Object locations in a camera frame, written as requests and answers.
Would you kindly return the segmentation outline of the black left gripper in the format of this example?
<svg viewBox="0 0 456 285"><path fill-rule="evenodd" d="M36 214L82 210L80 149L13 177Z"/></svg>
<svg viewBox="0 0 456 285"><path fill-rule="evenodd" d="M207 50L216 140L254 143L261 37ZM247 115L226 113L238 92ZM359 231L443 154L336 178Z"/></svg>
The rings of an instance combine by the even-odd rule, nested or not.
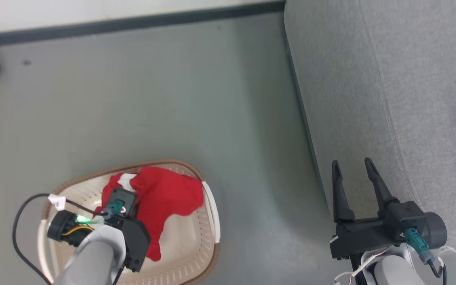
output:
<svg viewBox="0 0 456 285"><path fill-rule="evenodd" d="M143 222L128 213L106 216L96 215L87 221L80 215L63 210L54 216L47 228L47 237L65 242L78 248L87 236L100 226L111 226L121 231L125 242L125 261L123 266L132 272L139 272L143 266L151 237Z"/></svg>

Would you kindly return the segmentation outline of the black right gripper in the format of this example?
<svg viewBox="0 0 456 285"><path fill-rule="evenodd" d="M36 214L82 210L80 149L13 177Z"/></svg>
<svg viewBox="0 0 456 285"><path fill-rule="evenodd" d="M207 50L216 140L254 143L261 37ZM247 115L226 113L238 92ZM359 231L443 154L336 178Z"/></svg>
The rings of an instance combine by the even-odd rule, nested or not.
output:
<svg viewBox="0 0 456 285"><path fill-rule="evenodd" d="M378 217L384 218L387 206L399 203L399 199L391 195L386 183L379 174L370 158L365 158L366 172L373 184L378 203ZM332 200L334 222L351 222L355 214L349 207L343 188L343 177L337 160L332 162ZM442 218L433 212L426 212L426 223L420 231L422 238L430 249L438 249L447 242L447 228ZM358 257L366 251L386 248L391 245L405 243L405 238L393 236L387 232L381 220L369 219L368 222L356 222L353 225L337 225L336 239L331 242L331 256L341 258Z"/></svg>

